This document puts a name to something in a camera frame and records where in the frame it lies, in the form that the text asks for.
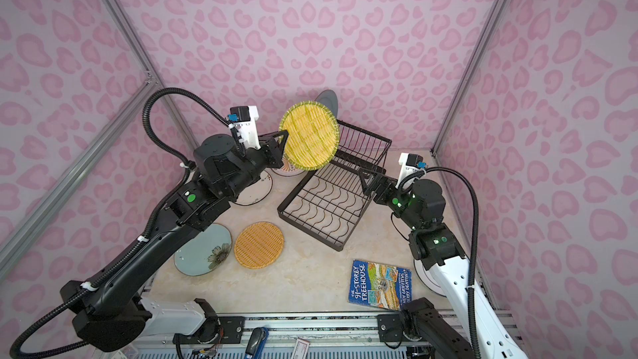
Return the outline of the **yellow-green woven plate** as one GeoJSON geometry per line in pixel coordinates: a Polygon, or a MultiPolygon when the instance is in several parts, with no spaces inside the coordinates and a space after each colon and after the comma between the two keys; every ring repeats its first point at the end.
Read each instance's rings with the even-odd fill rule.
{"type": "Polygon", "coordinates": [[[337,154],[341,133],[337,118],[316,101],[302,101],[283,115],[279,131],[287,131],[284,157],[297,169],[317,171],[337,154]]]}

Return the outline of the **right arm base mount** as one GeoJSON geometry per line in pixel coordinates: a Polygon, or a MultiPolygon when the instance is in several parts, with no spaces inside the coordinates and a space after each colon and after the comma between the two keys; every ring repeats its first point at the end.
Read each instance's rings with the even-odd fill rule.
{"type": "Polygon", "coordinates": [[[376,316],[376,321],[381,342],[391,344],[422,341],[422,337],[409,329],[407,321],[400,312],[384,312],[376,316]]]}

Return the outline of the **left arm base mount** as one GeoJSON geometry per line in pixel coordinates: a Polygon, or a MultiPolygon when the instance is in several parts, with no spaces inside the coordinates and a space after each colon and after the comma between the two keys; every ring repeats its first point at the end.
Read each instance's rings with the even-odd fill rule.
{"type": "Polygon", "coordinates": [[[245,320],[246,318],[241,316],[207,317],[192,334],[174,334],[173,344],[176,346],[239,344],[244,332],[245,320]]]}

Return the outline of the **black wire dish rack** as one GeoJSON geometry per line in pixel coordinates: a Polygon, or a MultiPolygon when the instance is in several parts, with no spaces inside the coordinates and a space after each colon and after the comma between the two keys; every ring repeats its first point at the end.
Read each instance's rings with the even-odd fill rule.
{"type": "Polygon", "coordinates": [[[340,143],[328,165],[308,171],[278,206],[279,218],[337,252],[361,221],[371,199],[358,171],[385,171],[392,140],[339,121],[340,143]]]}

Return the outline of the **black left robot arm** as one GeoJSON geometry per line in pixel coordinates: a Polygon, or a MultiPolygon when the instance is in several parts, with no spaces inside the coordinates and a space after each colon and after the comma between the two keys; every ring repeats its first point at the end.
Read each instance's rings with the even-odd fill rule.
{"type": "Polygon", "coordinates": [[[230,209],[267,168],[282,167],[287,131],[259,137],[259,148],[238,147],[230,135],[207,138],[194,151],[195,174],[159,205],[150,231],[94,275],[87,295],[71,308],[76,335],[103,352],[138,337],[177,336],[180,342],[218,342],[217,314],[204,299],[164,305],[144,300],[139,290],[185,244],[230,209]]]}

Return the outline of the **white plate orange sun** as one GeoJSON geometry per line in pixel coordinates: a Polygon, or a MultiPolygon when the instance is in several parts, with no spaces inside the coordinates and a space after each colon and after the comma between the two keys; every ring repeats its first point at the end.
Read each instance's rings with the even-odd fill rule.
{"type": "Polygon", "coordinates": [[[280,168],[272,168],[271,171],[282,177],[300,176],[305,173],[304,170],[293,166],[285,157],[282,158],[282,166],[280,168]]]}

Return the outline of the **blue treehouse book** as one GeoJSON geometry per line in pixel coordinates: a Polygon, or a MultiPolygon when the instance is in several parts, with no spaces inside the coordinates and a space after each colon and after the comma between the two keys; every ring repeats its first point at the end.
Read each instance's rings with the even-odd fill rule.
{"type": "Polygon", "coordinates": [[[394,265],[354,260],[348,302],[398,311],[412,301],[412,272],[394,265]]]}

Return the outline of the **orange woven plate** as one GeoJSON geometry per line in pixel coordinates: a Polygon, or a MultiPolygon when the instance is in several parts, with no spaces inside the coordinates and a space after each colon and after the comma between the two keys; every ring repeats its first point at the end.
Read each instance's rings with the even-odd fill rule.
{"type": "Polygon", "coordinates": [[[245,228],[237,237],[234,256],[247,269],[263,269],[280,257],[284,243],[279,227],[270,222],[257,222],[245,228]]]}

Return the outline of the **light blue flower plate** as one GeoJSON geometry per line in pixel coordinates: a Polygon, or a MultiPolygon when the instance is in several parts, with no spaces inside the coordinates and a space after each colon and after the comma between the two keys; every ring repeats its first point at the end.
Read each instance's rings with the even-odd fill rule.
{"type": "Polygon", "coordinates": [[[223,264],[231,254],[232,247],[229,230],[221,224],[211,224],[175,253],[174,265],[181,274],[202,276],[223,264]]]}

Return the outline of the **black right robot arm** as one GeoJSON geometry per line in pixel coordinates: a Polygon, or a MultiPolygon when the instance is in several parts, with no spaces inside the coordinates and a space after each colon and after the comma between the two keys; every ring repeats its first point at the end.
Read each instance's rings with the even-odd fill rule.
{"type": "Polygon", "coordinates": [[[438,314],[427,299],[402,305],[405,336],[428,342],[443,358],[525,358],[476,282],[476,251],[466,253],[444,222],[442,187],[415,171],[401,181],[361,169],[364,194],[391,209],[409,228],[413,258],[441,287],[464,335],[438,314]]]}

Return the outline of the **large grey-green plate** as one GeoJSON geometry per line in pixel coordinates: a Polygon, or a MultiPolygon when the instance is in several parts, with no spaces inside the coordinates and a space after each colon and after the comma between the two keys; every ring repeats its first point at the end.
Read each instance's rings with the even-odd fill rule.
{"type": "Polygon", "coordinates": [[[337,94],[335,93],[335,91],[332,91],[332,90],[322,91],[317,96],[315,101],[324,105],[327,109],[329,109],[332,112],[332,114],[335,117],[338,117],[339,104],[338,104],[337,94]]]}

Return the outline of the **aluminium frame rail front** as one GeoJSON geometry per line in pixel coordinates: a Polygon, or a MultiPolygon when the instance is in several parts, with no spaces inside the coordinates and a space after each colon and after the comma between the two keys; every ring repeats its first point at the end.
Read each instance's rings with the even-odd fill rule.
{"type": "MultiPolygon", "coordinates": [[[[386,326],[379,328],[381,312],[280,312],[223,314],[243,317],[243,334],[236,344],[224,343],[209,358],[244,358],[250,335],[256,327],[265,327],[269,336],[261,358],[292,358],[297,339],[309,342],[306,358],[442,358],[430,354],[428,342],[382,342],[386,326]]],[[[525,348],[521,332],[508,311],[497,311],[509,337],[525,348]]],[[[120,352],[95,350],[90,358],[178,358],[172,337],[143,337],[120,352]]]]}

